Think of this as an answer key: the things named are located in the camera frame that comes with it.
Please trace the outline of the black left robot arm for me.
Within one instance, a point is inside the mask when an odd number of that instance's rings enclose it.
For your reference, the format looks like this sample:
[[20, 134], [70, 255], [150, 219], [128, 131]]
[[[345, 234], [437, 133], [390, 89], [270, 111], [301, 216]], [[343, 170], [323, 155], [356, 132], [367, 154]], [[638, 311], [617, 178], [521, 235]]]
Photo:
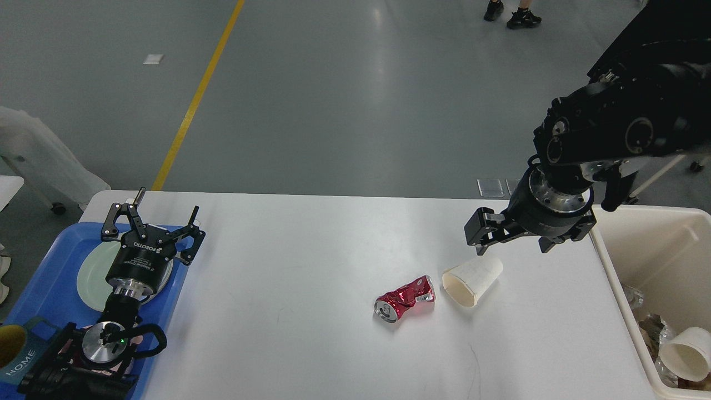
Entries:
[[206, 233], [194, 207], [185, 226], [142, 221], [146, 190], [112, 203], [104, 223], [76, 223], [50, 248], [8, 324], [20, 324], [37, 350], [7, 367], [12, 399], [137, 399], [188, 267]]

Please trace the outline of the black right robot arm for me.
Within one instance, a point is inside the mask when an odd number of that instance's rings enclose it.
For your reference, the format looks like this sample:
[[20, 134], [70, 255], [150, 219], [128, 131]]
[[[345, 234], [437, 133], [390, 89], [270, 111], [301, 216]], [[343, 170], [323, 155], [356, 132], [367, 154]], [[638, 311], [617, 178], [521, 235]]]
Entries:
[[581, 241], [602, 209], [627, 200], [642, 161], [709, 151], [709, 39], [648, 43], [622, 54], [574, 93], [553, 99], [533, 133], [535, 154], [508, 207], [475, 210], [465, 241], [482, 256], [496, 243], [538, 238], [547, 253]]

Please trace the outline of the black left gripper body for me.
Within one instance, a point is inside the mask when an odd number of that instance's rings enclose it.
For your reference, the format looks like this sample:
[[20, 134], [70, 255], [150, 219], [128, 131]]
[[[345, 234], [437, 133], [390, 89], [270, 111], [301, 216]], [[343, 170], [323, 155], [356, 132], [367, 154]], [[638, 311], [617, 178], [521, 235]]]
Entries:
[[141, 296], [154, 294], [163, 276], [170, 276], [176, 244], [164, 240], [162, 243], [142, 243], [135, 233], [120, 236], [121, 250], [116, 256], [105, 281], [114, 289], [132, 284]]

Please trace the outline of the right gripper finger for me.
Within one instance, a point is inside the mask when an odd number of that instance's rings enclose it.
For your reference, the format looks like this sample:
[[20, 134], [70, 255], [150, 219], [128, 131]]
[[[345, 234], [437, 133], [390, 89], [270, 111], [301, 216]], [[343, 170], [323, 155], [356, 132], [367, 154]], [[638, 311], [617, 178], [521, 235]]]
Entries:
[[464, 226], [465, 242], [483, 256], [497, 243], [507, 243], [525, 236], [525, 229], [505, 211], [495, 213], [492, 208], [477, 208]]
[[541, 253], [548, 253], [554, 246], [568, 240], [578, 242], [584, 239], [597, 224], [596, 219], [580, 219], [565, 233], [556, 237], [540, 237], [538, 240]]

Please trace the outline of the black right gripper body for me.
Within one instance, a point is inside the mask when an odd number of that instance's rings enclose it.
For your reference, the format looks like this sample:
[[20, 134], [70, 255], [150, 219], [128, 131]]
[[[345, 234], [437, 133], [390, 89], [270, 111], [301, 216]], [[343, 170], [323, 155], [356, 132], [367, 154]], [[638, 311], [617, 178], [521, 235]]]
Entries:
[[540, 169], [528, 169], [505, 209], [525, 229], [525, 235], [556, 237], [580, 219], [595, 219], [594, 192], [564, 193], [554, 189]]

